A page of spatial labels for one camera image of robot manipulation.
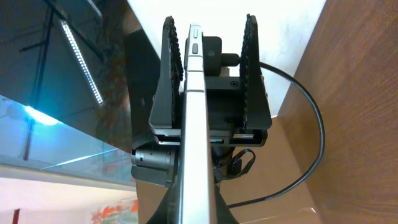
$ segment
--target black cable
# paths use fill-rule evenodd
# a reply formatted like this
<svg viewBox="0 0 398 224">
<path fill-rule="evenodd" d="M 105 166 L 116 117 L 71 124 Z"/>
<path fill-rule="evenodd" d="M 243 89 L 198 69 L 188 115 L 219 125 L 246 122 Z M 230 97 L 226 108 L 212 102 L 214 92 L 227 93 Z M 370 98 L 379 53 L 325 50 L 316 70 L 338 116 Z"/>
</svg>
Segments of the black cable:
<svg viewBox="0 0 398 224">
<path fill-rule="evenodd" d="M 265 196 L 265 197 L 261 197 L 261 198 L 257 198 L 257 199 L 248 200 L 248 201 L 245 201 L 245 202 L 239 202 L 239 203 L 234 203 L 232 205 L 228 205 L 228 208 L 236 208 L 236 207 L 243 206 L 243 205 L 249 205 L 249 204 L 257 203 L 257 202 L 263 202 L 263 201 L 270 200 L 270 199 L 276 198 L 278 196 L 281 196 L 284 193 L 292 190 L 293 188 L 298 186 L 298 184 L 303 182 L 315 170 L 315 168 L 317 168 L 317 165 L 319 165 L 319 163 L 321 162 L 322 157 L 323 157 L 323 153 L 325 151 L 325 128 L 323 126 L 321 112 L 320 112 L 320 110 L 319 110 L 319 108 L 317 106 L 317 103 L 312 98 L 311 94 L 296 79 L 294 79 L 293 77 L 291 77 L 290 75 L 288 75 L 284 71 L 279 70 L 278 68 L 275 68 L 273 66 L 267 65 L 266 63 L 262 63 L 262 62 L 260 62 L 260 67 L 265 68 L 267 70 L 270 70 L 270 71 L 282 76 L 283 78 L 285 78 L 286 80 L 288 80 L 289 82 L 291 82 L 292 84 L 297 86 L 297 88 L 299 88 L 299 90 L 309 100 L 309 102 L 311 103 L 312 109 L 314 110 L 315 115 L 317 116 L 317 121 L 318 121 L 318 126 L 319 126 L 319 135 L 320 135 L 319 152 L 318 152 L 317 158 L 311 164 L 310 168 L 308 168 L 308 170 L 305 171 L 305 173 L 300 178 L 298 178 L 295 182 L 291 183 L 289 186 L 285 187 L 284 189 L 282 189 L 282 190 L 280 190 L 280 191 L 278 191 L 276 193 L 273 193 L 273 194 Z"/>
</svg>

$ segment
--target brown wood grain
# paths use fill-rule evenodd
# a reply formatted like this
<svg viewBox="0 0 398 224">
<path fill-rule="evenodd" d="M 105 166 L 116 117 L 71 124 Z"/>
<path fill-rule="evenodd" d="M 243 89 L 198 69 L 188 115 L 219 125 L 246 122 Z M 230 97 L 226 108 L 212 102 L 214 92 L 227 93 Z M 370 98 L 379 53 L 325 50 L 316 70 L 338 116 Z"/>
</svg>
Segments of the brown wood grain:
<svg viewBox="0 0 398 224">
<path fill-rule="evenodd" d="M 295 78 L 317 101 L 326 151 L 307 180 L 324 223 L 398 223 L 398 1 L 327 1 Z M 318 151 L 307 100 L 279 112 L 301 170 Z"/>
</svg>

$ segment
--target led light strip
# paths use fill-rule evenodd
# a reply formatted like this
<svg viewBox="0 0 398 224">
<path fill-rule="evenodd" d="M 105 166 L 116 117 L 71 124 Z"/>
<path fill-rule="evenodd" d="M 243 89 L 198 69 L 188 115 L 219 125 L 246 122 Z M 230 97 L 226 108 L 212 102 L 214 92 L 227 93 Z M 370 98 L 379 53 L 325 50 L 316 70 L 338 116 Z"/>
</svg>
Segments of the led light strip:
<svg viewBox="0 0 398 224">
<path fill-rule="evenodd" d="M 90 71 L 88 70 L 86 62 L 85 62 L 82 54 L 80 53 L 79 46 L 77 45 L 75 38 L 73 37 L 73 34 L 70 31 L 68 23 L 66 21 L 61 21 L 61 25 L 62 25 L 63 31 L 65 32 L 65 35 L 67 36 L 67 38 L 69 40 L 69 44 L 71 45 L 72 50 L 74 51 L 74 53 L 77 57 L 77 60 L 80 63 L 80 67 L 83 70 L 83 73 L 85 74 L 85 77 L 86 77 L 88 83 L 90 84 L 91 90 L 93 91 L 93 94 L 97 100 L 97 103 L 99 104 L 100 107 L 103 106 L 104 101 L 102 99 L 101 93 L 100 93 L 100 91 L 98 91 L 97 86 L 95 85 L 95 82 L 93 80 L 93 77 L 90 74 Z"/>
<path fill-rule="evenodd" d="M 102 19 L 102 13 L 100 12 L 100 10 L 97 8 L 97 6 L 94 4 L 94 2 L 92 0 L 87 0 L 88 4 L 91 5 L 91 7 L 94 9 L 94 11 L 97 13 L 97 15 L 99 16 L 99 18 Z"/>
</svg>

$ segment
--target black strap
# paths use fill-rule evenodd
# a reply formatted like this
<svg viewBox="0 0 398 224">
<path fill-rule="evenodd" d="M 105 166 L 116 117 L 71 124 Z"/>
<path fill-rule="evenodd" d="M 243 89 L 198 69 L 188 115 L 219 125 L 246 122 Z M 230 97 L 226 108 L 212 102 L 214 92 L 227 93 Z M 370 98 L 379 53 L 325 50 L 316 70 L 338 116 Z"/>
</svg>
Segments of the black strap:
<svg viewBox="0 0 398 224">
<path fill-rule="evenodd" d="M 218 180 L 231 180 L 231 179 L 235 179 L 238 177 L 241 177 L 243 174 L 247 174 L 251 168 L 251 166 L 253 166 L 254 161 L 256 160 L 256 155 L 255 153 L 251 150 L 251 149 L 243 149 L 242 151 L 240 151 L 238 154 L 236 154 L 233 158 L 232 158 L 232 163 L 231 166 L 234 166 L 236 163 L 242 163 L 242 156 L 245 155 L 245 153 L 250 152 L 251 154 L 253 154 L 253 158 L 246 164 L 246 166 L 244 167 L 244 169 L 239 172 L 238 174 L 227 174 L 227 175 L 223 175 L 220 170 L 218 169 L 218 167 L 213 163 L 213 174 L 216 176 L 216 178 Z"/>
</svg>

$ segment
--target wire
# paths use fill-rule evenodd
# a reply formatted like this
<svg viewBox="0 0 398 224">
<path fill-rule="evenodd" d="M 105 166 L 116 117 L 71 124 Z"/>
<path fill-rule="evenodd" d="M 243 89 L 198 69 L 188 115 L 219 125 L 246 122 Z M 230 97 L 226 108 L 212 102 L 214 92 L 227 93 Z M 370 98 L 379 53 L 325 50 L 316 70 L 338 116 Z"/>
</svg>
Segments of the wire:
<svg viewBox="0 0 398 224">
<path fill-rule="evenodd" d="M 296 186 L 298 186 L 298 184 L 301 184 L 315 170 L 315 168 L 317 168 L 317 166 L 319 165 L 319 163 L 322 160 L 323 153 L 325 151 L 325 127 L 323 126 L 323 120 L 322 120 L 321 112 L 320 112 L 320 110 L 319 110 L 319 108 L 317 106 L 317 103 L 312 98 L 311 94 L 296 79 L 294 79 L 293 77 L 291 77 L 290 75 L 288 75 L 284 71 L 279 70 L 278 68 L 275 68 L 273 66 L 267 65 L 266 63 L 262 63 L 262 62 L 260 62 L 260 67 L 265 68 L 267 70 L 270 70 L 270 71 L 282 76 L 283 78 L 285 78 L 286 80 L 288 80 L 292 84 L 294 84 L 297 88 L 299 88 L 299 90 L 309 100 L 309 102 L 311 103 L 312 109 L 314 110 L 315 115 L 317 116 L 317 121 L 318 121 L 319 135 L 320 135 L 319 152 L 318 152 L 317 158 L 311 164 L 310 168 L 308 168 L 308 170 L 305 171 L 305 173 L 300 178 L 298 178 L 295 182 L 291 183 L 289 186 L 285 187 L 284 189 L 282 189 L 282 190 L 280 190 L 280 191 L 278 191 L 276 193 L 273 193 L 273 194 L 265 196 L 265 197 L 261 197 L 261 198 L 257 198 L 257 199 L 248 200 L 248 201 L 245 201 L 245 202 L 239 202 L 239 203 L 234 203 L 232 205 L 228 205 L 228 208 L 236 208 L 236 207 L 240 207 L 240 206 L 243 206 L 243 205 L 250 205 L 252 203 L 263 202 L 263 201 L 270 200 L 270 199 L 276 198 L 278 196 L 281 196 L 284 193 L 287 193 L 288 191 L 290 191 L 293 188 L 295 188 Z"/>
</svg>

